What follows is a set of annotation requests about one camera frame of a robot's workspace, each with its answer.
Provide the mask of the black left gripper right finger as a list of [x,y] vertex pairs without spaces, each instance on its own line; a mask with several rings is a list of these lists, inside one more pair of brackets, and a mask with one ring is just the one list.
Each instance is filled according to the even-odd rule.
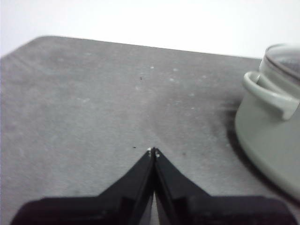
[[156,195],[172,225],[295,225],[287,205],[274,198],[255,195],[215,196],[183,175],[157,148]]

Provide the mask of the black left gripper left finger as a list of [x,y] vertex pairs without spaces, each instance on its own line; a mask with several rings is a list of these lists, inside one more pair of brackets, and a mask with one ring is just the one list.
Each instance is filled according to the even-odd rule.
[[152,149],[96,196],[43,198],[25,203],[13,225],[137,225],[153,196]]

